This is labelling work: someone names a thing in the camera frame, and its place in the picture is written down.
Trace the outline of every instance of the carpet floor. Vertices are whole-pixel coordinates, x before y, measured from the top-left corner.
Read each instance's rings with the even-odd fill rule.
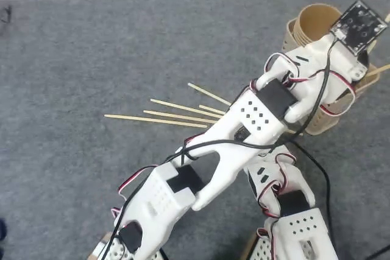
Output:
[[[118,185],[159,163],[196,128],[104,118],[167,110],[150,98],[224,109],[187,87],[232,100],[280,50],[300,9],[354,0],[18,0],[0,37],[0,217],[5,260],[85,259],[113,228]],[[382,15],[390,0],[365,0]],[[373,64],[390,63],[390,30]],[[390,73],[339,124],[300,142],[327,169],[339,257],[362,259],[390,243]],[[298,166],[325,214],[325,181]],[[205,179],[218,158],[196,168]],[[264,217],[244,174],[164,246],[173,260],[238,259]]]

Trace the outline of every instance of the bamboo skewer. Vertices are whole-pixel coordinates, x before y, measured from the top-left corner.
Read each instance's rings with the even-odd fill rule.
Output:
[[[221,103],[224,103],[225,105],[228,105],[230,106],[232,103],[228,102],[227,100],[215,95],[215,94],[212,94],[211,92],[207,91],[207,90],[204,90],[203,88],[200,88],[199,86],[197,85],[194,85],[192,84],[191,82],[188,83],[188,86],[190,88],[193,88],[194,90],[197,90],[197,91],[200,91],[202,94],[205,94],[209,97],[212,97],[213,99],[216,99],[218,101],[220,101]]]
[[[381,73],[382,71],[390,69],[390,64],[384,65],[382,67],[377,68],[376,70],[373,70],[371,72],[368,72],[366,74],[366,77],[373,76],[375,74]]]
[[[181,125],[181,126],[189,126],[189,127],[197,127],[197,128],[207,128],[207,125],[204,125],[204,124],[195,124],[195,123],[187,123],[187,122],[180,122],[180,121],[152,119],[152,118],[145,118],[145,117],[110,115],[110,114],[106,114],[106,115],[104,115],[104,117],[117,118],[117,119],[128,119],[128,120],[135,120],[135,121],[154,122],[154,123],[173,124],[173,125]]]
[[[209,113],[209,112],[206,112],[206,111],[202,111],[202,110],[198,110],[198,109],[194,109],[194,108],[190,108],[190,107],[185,107],[185,106],[182,106],[182,105],[177,105],[177,104],[173,104],[173,103],[164,102],[163,100],[151,99],[151,102],[157,103],[157,104],[160,104],[160,105],[164,105],[164,106],[169,106],[169,107],[173,107],[173,108],[178,108],[178,109],[182,109],[182,110],[198,113],[198,114],[203,114],[203,115],[214,117],[214,118],[221,118],[222,117],[221,115]]]
[[[226,112],[223,112],[221,110],[217,110],[217,109],[214,109],[212,107],[208,107],[208,106],[204,106],[204,105],[199,105],[199,108],[203,109],[203,110],[207,110],[207,111],[210,111],[210,112],[214,112],[214,113],[217,113],[217,114],[221,114],[221,115],[225,115]]]
[[[371,51],[373,50],[373,48],[375,47],[377,45],[377,41],[376,40],[374,40],[371,44],[370,44],[370,46],[368,46],[368,48],[367,48],[367,53],[371,53]]]
[[[203,118],[197,118],[197,117],[191,117],[191,116],[183,116],[183,115],[176,115],[176,114],[164,113],[164,112],[149,111],[149,110],[144,110],[144,113],[151,114],[151,115],[156,115],[156,116],[178,118],[178,119],[191,120],[191,121],[204,122],[204,123],[211,123],[211,124],[215,124],[218,121],[218,120],[209,120],[209,119],[203,119]]]

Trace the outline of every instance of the red and white wire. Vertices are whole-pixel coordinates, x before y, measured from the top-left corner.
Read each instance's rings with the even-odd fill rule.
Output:
[[[297,158],[295,155],[292,155],[291,153],[288,153],[288,152],[281,152],[275,156],[275,163],[278,163],[278,157],[281,155],[284,155],[284,156],[287,156],[288,158],[291,158],[292,159],[291,164],[293,164],[293,165],[297,162]]]
[[[318,70],[314,74],[312,74],[311,76],[309,76],[307,78],[289,77],[289,81],[290,82],[294,82],[294,83],[306,82],[307,80],[313,79],[317,74],[319,74],[320,72],[323,72],[323,71],[325,71],[325,70],[324,69]],[[329,109],[326,109],[324,105],[320,105],[320,109],[324,113],[328,114],[331,117],[340,117],[341,115],[343,115],[346,112],[348,112],[349,109],[351,108],[351,106],[353,105],[353,103],[355,103],[355,101],[356,101],[356,92],[355,92],[355,89],[353,88],[353,86],[348,82],[348,80],[346,80],[340,73],[331,70],[330,74],[333,74],[334,76],[336,76],[348,88],[348,90],[350,91],[350,93],[352,95],[352,100],[351,100],[351,103],[348,104],[347,108],[345,108],[344,110],[342,110],[339,113],[334,113],[334,112],[330,111]]]
[[[256,234],[258,237],[262,238],[262,237],[268,237],[268,231],[265,229],[265,228],[257,228],[256,229]]]
[[[269,183],[267,184],[267,186],[260,192],[259,196],[257,197],[257,203],[259,204],[259,206],[260,206],[260,208],[261,208],[261,210],[262,210],[262,212],[263,212],[263,214],[264,214],[265,216],[272,217],[272,218],[274,218],[274,219],[278,219],[279,216],[277,216],[276,214],[270,213],[270,212],[269,212],[269,209],[268,209],[266,206],[264,206],[263,203],[261,202],[262,196],[264,196],[264,194],[267,192],[267,190],[268,190],[269,188],[272,189],[272,187],[273,187],[274,185],[279,185],[280,188],[282,187],[282,185],[280,184],[280,182],[279,182],[278,180],[272,180],[272,181],[269,182]]]
[[[117,207],[111,208],[111,214],[114,217],[114,219],[117,218],[119,213],[121,213],[121,210],[119,208],[117,208]]]
[[[136,177],[138,177],[139,175],[141,175],[145,170],[149,169],[149,168],[155,168],[157,167],[158,165],[157,164],[151,164],[149,166],[144,166],[142,167],[141,169],[139,169],[138,171],[136,171],[133,175],[131,175],[126,181],[124,181],[119,187],[118,187],[118,194],[120,196],[122,196],[124,198],[124,200],[126,200],[126,197],[122,194],[122,190],[124,188],[126,188],[131,182],[133,182]]]

